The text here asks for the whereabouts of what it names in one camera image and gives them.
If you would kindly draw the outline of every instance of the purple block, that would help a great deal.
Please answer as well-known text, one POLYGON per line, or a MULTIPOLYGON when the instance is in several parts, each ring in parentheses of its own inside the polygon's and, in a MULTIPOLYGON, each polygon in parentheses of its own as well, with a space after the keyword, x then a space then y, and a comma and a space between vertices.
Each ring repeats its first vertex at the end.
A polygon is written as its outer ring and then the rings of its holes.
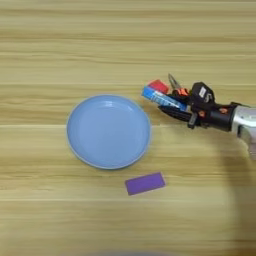
POLYGON ((141 176, 125 181, 125 185, 130 196, 150 191, 165 186, 163 176, 160 172, 141 176))

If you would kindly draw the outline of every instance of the blue plate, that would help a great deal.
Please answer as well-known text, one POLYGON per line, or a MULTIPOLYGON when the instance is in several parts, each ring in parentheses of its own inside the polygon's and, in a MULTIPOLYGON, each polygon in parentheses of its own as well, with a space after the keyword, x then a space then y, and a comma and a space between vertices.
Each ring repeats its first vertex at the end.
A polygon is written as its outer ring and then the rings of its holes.
POLYGON ((119 169, 139 160, 150 136, 145 112, 134 102, 114 95, 83 101, 67 123, 67 137, 75 155, 102 169, 119 169))

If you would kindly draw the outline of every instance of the wooden table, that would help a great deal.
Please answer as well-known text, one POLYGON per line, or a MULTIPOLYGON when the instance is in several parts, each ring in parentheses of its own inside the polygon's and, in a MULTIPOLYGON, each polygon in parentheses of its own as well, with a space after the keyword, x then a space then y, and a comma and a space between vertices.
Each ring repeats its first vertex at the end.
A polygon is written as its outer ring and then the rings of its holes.
POLYGON ((255 104, 255 26, 254 0, 1 0, 0 255, 256 255, 246 146, 140 96, 171 72, 209 84, 220 103, 255 104), (71 109, 100 93, 151 119, 150 150, 130 168, 96 170, 67 146, 71 109), (127 196, 126 179, 156 171, 166 188, 127 196))

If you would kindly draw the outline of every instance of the red object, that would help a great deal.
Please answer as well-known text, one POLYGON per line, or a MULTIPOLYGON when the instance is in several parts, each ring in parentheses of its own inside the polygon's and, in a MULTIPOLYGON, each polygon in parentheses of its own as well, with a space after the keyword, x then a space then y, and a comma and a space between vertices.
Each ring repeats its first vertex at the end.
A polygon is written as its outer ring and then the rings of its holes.
POLYGON ((169 88, 167 85, 165 85, 162 81, 160 80, 155 80, 152 83, 148 85, 152 89, 155 89, 158 92, 161 92, 163 94, 167 94, 169 91, 169 88))

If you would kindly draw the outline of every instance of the robotic arm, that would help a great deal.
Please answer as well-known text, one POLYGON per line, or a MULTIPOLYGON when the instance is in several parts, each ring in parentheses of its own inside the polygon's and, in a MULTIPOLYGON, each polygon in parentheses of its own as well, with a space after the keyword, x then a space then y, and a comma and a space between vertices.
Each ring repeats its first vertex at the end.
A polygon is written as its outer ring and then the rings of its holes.
POLYGON ((256 160, 256 108, 235 102, 218 104, 213 90, 203 82, 195 83, 188 91, 170 74, 169 81, 171 94, 167 94, 168 87, 155 81, 144 88, 143 96, 158 103, 168 116, 186 122, 191 129, 214 127, 234 133, 247 143, 250 156, 256 160))

